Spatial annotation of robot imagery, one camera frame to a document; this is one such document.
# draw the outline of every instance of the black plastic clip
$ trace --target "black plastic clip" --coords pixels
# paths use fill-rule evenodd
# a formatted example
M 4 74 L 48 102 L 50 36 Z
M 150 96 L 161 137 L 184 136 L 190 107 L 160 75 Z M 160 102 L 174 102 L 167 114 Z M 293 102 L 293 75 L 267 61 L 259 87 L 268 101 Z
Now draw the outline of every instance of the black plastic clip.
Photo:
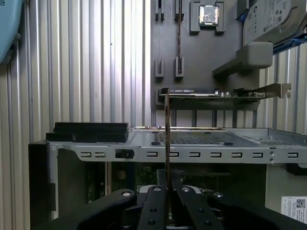
M 184 57 L 175 59 L 175 79 L 180 80 L 184 77 Z
M 164 77 L 164 58 L 158 57 L 154 63 L 155 77 L 162 79 Z
M 159 9 L 161 10 L 161 21 L 164 21 L 164 7 L 165 7 L 165 0 L 155 0 L 155 16 L 154 19 L 156 22 L 159 20 Z

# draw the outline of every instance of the mesh grille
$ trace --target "mesh grille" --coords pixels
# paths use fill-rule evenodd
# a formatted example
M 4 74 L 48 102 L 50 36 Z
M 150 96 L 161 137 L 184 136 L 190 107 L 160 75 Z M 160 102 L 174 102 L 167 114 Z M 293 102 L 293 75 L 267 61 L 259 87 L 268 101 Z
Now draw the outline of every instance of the mesh grille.
M 154 141 L 164 142 L 164 140 L 165 133 L 159 132 L 154 134 Z M 177 145 L 219 145 L 225 141 L 212 133 L 172 132 L 170 142 Z
M 278 141 L 278 140 L 262 141 L 261 143 L 265 145 L 291 145 L 289 143 L 285 143 L 285 142 Z

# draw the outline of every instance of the metal panel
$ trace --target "metal panel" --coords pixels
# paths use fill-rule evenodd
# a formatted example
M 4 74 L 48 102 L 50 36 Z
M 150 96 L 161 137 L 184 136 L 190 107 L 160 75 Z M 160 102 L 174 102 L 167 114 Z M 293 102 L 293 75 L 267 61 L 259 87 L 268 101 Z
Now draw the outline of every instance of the metal panel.
M 261 102 L 258 109 L 258 127 L 275 127 L 306 134 L 306 58 L 307 46 L 304 44 L 280 53 L 275 57 L 275 65 L 263 70 L 264 84 L 274 81 L 288 82 L 291 83 L 292 89 L 290 99 L 268 99 Z M 283 165 L 268 165 L 266 207 L 280 212 L 281 197 L 306 196 L 305 184 L 306 177 L 287 173 Z
M 82 161 L 165 162 L 165 134 L 160 129 L 140 127 L 130 132 L 125 143 L 52 142 L 58 149 L 72 150 Z M 307 163 L 303 135 L 274 129 L 231 128 L 171 130 L 171 162 L 177 163 Z M 132 158 L 118 158 L 116 151 L 132 150 Z
M 145 2 L 25 1 L 16 57 L 0 68 L 0 230 L 29 229 L 27 145 L 55 122 L 151 125 Z

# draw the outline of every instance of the qr code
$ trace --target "qr code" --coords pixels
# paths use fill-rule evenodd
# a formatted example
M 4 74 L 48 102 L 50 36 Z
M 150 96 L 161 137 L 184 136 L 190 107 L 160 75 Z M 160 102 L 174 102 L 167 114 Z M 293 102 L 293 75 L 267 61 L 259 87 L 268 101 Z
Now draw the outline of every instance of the qr code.
M 306 200 L 298 199 L 296 201 L 296 208 L 305 208 L 306 207 Z

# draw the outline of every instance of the corrugated metal wall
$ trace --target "corrugated metal wall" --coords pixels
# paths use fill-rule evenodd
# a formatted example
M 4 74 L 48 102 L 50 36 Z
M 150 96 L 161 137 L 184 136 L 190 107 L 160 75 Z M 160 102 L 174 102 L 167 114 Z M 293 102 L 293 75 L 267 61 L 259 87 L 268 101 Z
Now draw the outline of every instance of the corrugated metal wall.
M 150 108 L 150 20 L 145 0 L 31 0 L 10 65 L 0 67 L 0 230 L 29 229 L 29 142 L 57 121 L 164 124 Z M 289 100 L 258 111 L 177 111 L 173 124 L 307 132 L 307 46 L 274 58 L 260 85 L 292 83 Z

